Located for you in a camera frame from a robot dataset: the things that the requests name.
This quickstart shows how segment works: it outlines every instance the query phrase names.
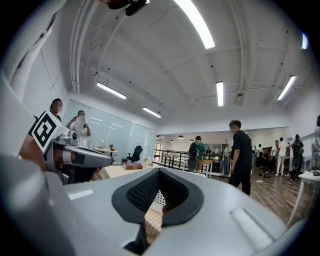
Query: green shirt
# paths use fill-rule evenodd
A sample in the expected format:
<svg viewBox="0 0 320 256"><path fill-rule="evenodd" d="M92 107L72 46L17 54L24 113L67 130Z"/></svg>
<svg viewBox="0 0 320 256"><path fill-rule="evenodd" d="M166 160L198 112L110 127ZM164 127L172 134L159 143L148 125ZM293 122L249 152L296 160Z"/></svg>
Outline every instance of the green shirt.
<svg viewBox="0 0 320 256"><path fill-rule="evenodd" d="M202 154L203 152L206 152L205 144L203 144L201 141L197 144L198 140L195 140L193 143L196 144L196 149L199 152L199 155L197 156L197 159L202 160Z"/></svg>

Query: black chair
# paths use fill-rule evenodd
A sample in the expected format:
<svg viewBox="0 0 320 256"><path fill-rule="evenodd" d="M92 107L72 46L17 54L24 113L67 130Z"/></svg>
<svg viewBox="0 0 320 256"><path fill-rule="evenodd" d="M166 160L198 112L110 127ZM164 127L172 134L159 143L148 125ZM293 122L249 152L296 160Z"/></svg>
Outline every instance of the black chair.
<svg viewBox="0 0 320 256"><path fill-rule="evenodd" d="M130 160L131 163L137 162L140 160L140 154L141 154L142 150L143 149L141 148L141 146L136 146L136 148L134 149L133 155L130 156L131 153L127 153L127 154L129 154L129 156L127 156L126 158L128 160Z"/></svg>

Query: ceiling light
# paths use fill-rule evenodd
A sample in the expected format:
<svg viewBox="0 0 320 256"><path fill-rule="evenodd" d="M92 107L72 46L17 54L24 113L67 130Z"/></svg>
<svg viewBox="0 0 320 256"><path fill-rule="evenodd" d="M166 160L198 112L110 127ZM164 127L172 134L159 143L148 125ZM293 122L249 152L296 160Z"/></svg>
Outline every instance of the ceiling light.
<svg viewBox="0 0 320 256"><path fill-rule="evenodd" d="M216 94L218 96L218 107L221 107L225 104L225 89L224 82L216 82Z"/></svg>
<svg viewBox="0 0 320 256"><path fill-rule="evenodd" d="M98 86L98 87L100 87L100 88L108 91L109 93L112 93L112 94L120 97L121 99L124 99L124 100L125 100L125 99L127 98L127 96L121 94L120 92L117 92L117 91L114 90L114 89L111 89L110 87L108 87L108 86L106 86L106 85L104 85L104 84L102 84L102 83L100 83L100 82L98 82L98 83L96 84L96 86Z"/></svg>
<svg viewBox="0 0 320 256"><path fill-rule="evenodd" d="M308 38L307 38L307 36L304 34L304 33L302 33L302 46L301 46L301 48L302 49L307 49L308 48Z"/></svg>
<svg viewBox="0 0 320 256"><path fill-rule="evenodd" d="M98 118L95 118L95 117L92 117L92 116L90 118L103 122L101 119L98 119Z"/></svg>
<svg viewBox="0 0 320 256"><path fill-rule="evenodd" d="M157 113L151 111L150 109L147 109L146 107L143 108L144 111L147 111L148 113L156 116L157 118L161 118L161 115L158 115Z"/></svg>
<svg viewBox="0 0 320 256"><path fill-rule="evenodd" d="M287 91L289 90L290 86L293 84L295 79L296 79L296 76L294 76L294 75L290 76L289 81L286 83L280 96L277 98L278 101L282 100L282 98L285 96L285 94L287 93Z"/></svg>
<svg viewBox="0 0 320 256"><path fill-rule="evenodd" d="M191 2L191 0L174 0L184 13L188 16L206 49L215 47L215 42L210 34L207 24L199 13L198 9Z"/></svg>

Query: black railing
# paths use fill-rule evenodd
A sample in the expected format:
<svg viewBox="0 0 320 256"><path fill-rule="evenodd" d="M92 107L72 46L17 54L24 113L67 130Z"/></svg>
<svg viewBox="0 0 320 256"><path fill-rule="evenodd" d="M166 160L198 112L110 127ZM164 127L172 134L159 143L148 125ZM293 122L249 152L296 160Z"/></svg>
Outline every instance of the black railing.
<svg viewBox="0 0 320 256"><path fill-rule="evenodd" d="M154 150L153 161L157 164L166 166L168 163L170 168L173 169L183 169L185 161L183 159L188 159L188 152L184 151L174 151L174 150ZM212 172L219 173L221 168L222 154L204 154L204 160L212 160ZM207 171L207 166L205 168L202 166L202 171Z"/></svg>

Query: white ceiling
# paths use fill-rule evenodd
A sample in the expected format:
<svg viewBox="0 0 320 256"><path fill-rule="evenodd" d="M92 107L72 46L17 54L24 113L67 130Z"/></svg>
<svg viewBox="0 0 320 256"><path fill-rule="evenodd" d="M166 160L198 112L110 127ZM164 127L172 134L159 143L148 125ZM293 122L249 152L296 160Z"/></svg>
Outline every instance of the white ceiling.
<svg viewBox="0 0 320 256"><path fill-rule="evenodd" d="M301 32L270 1L193 0L214 39L215 47L208 50L171 0L150 0L129 17L98 1L87 2L69 14L79 13L80 19L73 26L79 40L71 50L78 52L78 66L71 70L79 74L72 77L79 80L81 94L118 100L96 87L108 82L128 96L126 108L139 112L147 107L166 116L196 105L218 108L215 84L223 81L225 105L281 106L310 74ZM278 102L291 75L297 79Z"/></svg>

